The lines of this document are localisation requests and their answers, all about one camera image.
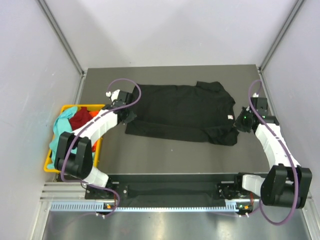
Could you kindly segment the teal t-shirt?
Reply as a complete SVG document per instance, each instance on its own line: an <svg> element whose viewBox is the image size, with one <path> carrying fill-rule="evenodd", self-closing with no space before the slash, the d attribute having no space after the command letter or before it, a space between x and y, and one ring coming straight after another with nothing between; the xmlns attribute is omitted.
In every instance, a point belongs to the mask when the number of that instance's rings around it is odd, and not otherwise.
<svg viewBox="0 0 320 240"><path fill-rule="evenodd" d="M71 133L72 127L69 122L69 119L71 119L78 111L77 106L71 106L66 108L65 110L62 111L62 113L57 117L53 124L53 135L54 138L49 144L49 149L51 150L51 153L49 154L49 157L51 159L51 162L47 164L47 169L48 170L53 170L54 167L54 162L56 159L56 153L58 149L58 142L59 142L59 137L62 133L68 132Z"/></svg>

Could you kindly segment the orange t-shirt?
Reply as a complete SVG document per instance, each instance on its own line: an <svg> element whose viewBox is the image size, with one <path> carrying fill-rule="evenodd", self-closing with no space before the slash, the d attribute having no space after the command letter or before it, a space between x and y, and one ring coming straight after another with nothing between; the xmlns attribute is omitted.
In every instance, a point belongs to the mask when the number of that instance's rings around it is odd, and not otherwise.
<svg viewBox="0 0 320 240"><path fill-rule="evenodd" d="M99 114L99 111L89 111L89 114L92 116L92 118L94 118Z"/></svg>

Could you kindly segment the left aluminium frame post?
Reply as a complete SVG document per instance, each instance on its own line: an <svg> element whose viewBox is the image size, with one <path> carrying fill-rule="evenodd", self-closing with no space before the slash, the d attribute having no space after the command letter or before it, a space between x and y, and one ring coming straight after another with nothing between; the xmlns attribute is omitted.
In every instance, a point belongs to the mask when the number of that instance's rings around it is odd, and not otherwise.
<svg viewBox="0 0 320 240"><path fill-rule="evenodd" d="M76 55L74 54L74 51L72 50L70 44L68 43L63 31L61 30L56 18L54 17L52 11L50 10L47 2L45 0L36 0L36 3L41 8L42 12L44 13L46 19L48 20L50 26L52 27L55 35L57 36L60 44L62 45L62 48L65 50L66 54L70 58L73 66L77 70L80 76L83 76L85 74L85 71L81 67Z"/></svg>

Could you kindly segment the dark red t-shirt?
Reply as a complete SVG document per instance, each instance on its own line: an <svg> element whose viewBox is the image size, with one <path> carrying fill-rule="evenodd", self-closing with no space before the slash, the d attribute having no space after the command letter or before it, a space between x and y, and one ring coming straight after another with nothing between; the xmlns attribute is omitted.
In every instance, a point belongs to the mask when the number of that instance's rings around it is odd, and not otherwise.
<svg viewBox="0 0 320 240"><path fill-rule="evenodd" d="M77 130L83 127L87 122L92 120L93 117L91 116L90 112L87 110L87 107L82 107L79 111L75 113L73 117L69 119L69 123L71 129Z"/></svg>

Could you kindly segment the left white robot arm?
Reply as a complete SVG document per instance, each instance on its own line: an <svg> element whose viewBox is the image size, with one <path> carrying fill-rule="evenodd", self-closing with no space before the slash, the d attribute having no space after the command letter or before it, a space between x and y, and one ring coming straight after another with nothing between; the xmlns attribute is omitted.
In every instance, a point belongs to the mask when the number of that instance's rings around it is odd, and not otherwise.
<svg viewBox="0 0 320 240"><path fill-rule="evenodd" d="M114 187L108 183L108 175L94 166L92 147L109 130L136 117L126 107L133 102L132 93L116 90L108 92L107 96L111 104L105 105L84 126L59 136L54 160L54 168L61 174L95 185L97 194L105 199L113 194Z"/></svg>

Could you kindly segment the aluminium frame post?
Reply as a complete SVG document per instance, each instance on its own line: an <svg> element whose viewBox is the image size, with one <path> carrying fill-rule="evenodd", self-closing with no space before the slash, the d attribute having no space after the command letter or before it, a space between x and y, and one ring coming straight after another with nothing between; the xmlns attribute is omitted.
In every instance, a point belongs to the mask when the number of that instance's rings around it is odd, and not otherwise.
<svg viewBox="0 0 320 240"><path fill-rule="evenodd" d="M297 15L299 14L305 2L306 2L305 0L296 0L294 2L293 7L289 11L288 16L285 18L284 23L282 24L280 30L275 36L275 39L273 40L260 66L257 68L258 73L261 74L268 66L270 60L272 59L273 55L275 54L282 40L286 36L288 30L290 29L291 25L293 24L294 20L296 19Z"/></svg>
<svg viewBox="0 0 320 240"><path fill-rule="evenodd" d="M74 54L74 51L72 50L70 44L68 43L63 31L61 30L56 18L54 17L52 11L50 10L47 2L45 0L36 0L36 3L41 8L42 12L44 13L46 19L48 20L50 26L52 27L55 35L57 36L60 44L62 45L62 48L65 50L66 54L70 58L73 66L77 70L80 76L83 76L85 74L85 71L81 67L76 55Z"/></svg>

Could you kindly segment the right aluminium frame post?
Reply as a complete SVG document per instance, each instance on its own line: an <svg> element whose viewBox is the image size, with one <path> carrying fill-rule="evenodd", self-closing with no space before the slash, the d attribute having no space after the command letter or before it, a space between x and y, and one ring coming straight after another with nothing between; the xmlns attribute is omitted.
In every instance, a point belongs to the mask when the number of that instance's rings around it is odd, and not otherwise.
<svg viewBox="0 0 320 240"><path fill-rule="evenodd" d="M275 54L282 40L286 36L288 30L290 29L291 25L293 24L294 20L296 19L297 15L299 14L305 2L306 2L305 0L296 0L294 2L293 7L289 11L288 16L285 18L284 23L282 24L280 30L275 36L275 39L273 40L260 66L257 68L258 73L261 74L268 66L270 60L272 59L273 55Z"/></svg>

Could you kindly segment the black t-shirt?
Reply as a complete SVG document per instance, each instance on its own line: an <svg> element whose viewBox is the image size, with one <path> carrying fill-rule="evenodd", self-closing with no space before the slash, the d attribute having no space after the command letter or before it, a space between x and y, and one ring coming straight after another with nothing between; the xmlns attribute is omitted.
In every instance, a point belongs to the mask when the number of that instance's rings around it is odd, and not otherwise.
<svg viewBox="0 0 320 240"><path fill-rule="evenodd" d="M139 101L130 108L136 118L127 124L127 135L222 146L238 142L236 102L218 81L140 84L132 94Z"/></svg>

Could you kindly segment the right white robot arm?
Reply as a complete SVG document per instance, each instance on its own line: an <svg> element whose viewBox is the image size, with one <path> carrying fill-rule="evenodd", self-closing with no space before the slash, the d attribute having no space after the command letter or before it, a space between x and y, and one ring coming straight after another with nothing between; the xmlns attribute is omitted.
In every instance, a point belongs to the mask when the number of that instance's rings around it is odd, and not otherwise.
<svg viewBox="0 0 320 240"><path fill-rule="evenodd" d="M302 209L307 200L312 172L301 167L288 150L277 118L269 115L267 99L255 94L250 101L250 106L242 108L235 127L241 132L254 133L262 145L270 170L266 177L240 173L233 192L239 198L245 198L252 192L266 206L291 208L297 200L296 208Z"/></svg>

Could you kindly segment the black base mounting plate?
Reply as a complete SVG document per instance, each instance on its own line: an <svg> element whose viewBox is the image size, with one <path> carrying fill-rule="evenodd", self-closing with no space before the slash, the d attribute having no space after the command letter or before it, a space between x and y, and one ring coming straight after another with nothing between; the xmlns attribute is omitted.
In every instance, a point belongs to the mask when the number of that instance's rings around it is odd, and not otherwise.
<svg viewBox="0 0 320 240"><path fill-rule="evenodd" d="M111 174L107 187L120 207L216 207L226 200L251 200L235 173Z"/></svg>

